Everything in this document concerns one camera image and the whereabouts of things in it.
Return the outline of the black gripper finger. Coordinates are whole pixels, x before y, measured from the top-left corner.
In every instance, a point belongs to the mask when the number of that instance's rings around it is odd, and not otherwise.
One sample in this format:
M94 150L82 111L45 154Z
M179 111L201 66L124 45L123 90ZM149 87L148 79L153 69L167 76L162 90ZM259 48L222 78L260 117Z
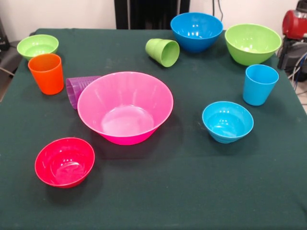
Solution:
M288 53L291 51L291 48L294 44L294 41L289 38L284 38L283 41L283 50L282 50L282 68L286 67L288 61Z

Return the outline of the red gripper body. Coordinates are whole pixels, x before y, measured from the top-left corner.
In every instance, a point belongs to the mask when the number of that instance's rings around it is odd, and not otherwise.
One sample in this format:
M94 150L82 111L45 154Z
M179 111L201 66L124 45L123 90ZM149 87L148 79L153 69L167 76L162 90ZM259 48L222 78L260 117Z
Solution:
M289 39L307 38L307 13L288 10L283 18L282 32Z

